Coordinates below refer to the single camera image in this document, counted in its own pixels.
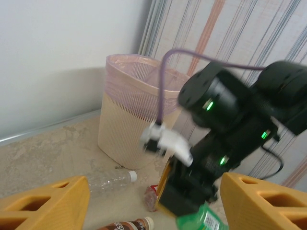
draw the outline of green led light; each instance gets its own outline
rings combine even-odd
[[[224,163],[225,163],[225,157],[223,157],[222,159],[221,159],[221,162],[220,162],[220,165],[223,165]]]
[[[267,134],[266,132],[264,132],[264,133],[261,135],[261,138],[262,138],[262,139],[265,139],[267,136],[268,136],[268,134]]]
[[[210,104],[207,107],[207,111],[211,109],[212,105],[213,105],[213,102],[210,102]]]

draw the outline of plastic bottle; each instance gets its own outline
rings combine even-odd
[[[86,175],[91,191],[91,198],[108,196],[113,192],[122,190],[131,182],[135,182],[135,171],[115,169],[105,172],[94,172]]]
[[[176,224],[179,230],[229,230],[207,204],[200,206],[197,213],[177,217]]]
[[[152,185],[147,187],[144,193],[144,203],[148,211],[155,212],[155,203],[157,202],[158,195],[157,195],[157,188],[158,185]]]
[[[116,222],[109,224],[97,230],[153,230],[154,222],[150,217],[136,219],[129,222]]]

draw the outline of clear plastic bottle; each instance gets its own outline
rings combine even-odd
[[[146,188],[146,191],[144,193],[144,203],[148,211],[155,212],[155,203],[158,200],[157,195],[157,188],[158,185],[152,185]]]
[[[115,169],[105,172],[94,172],[86,175],[91,191],[91,198],[108,196],[125,188],[131,182],[135,182],[135,171]]]

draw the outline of white connector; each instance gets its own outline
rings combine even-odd
[[[188,141],[178,132],[166,129],[164,125],[157,125],[155,122],[147,127],[140,138],[143,148],[153,152],[165,152],[170,150],[173,155],[184,165],[189,167],[193,162]],[[148,148],[149,144],[154,143],[155,147]]]

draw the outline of black cable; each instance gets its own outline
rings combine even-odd
[[[277,173],[279,173],[279,172],[283,169],[284,163],[283,163],[282,158],[281,158],[280,156],[278,156],[275,152],[273,152],[273,151],[267,149],[267,148],[264,147],[264,146],[261,146],[261,148],[262,148],[264,151],[266,151],[267,153],[271,154],[273,157],[275,157],[275,158],[280,162],[279,169],[278,169],[276,172],[274,172],[274,173],[272,173],[272,174],[270,174],[270,175],[267,175],[267,176],[264,176],[264,177],[259,178],[260,180],[265,180],[265,179],[268,179],[268,178],[270,178],[270,177],[272,177],[272,176],[275,176]]]

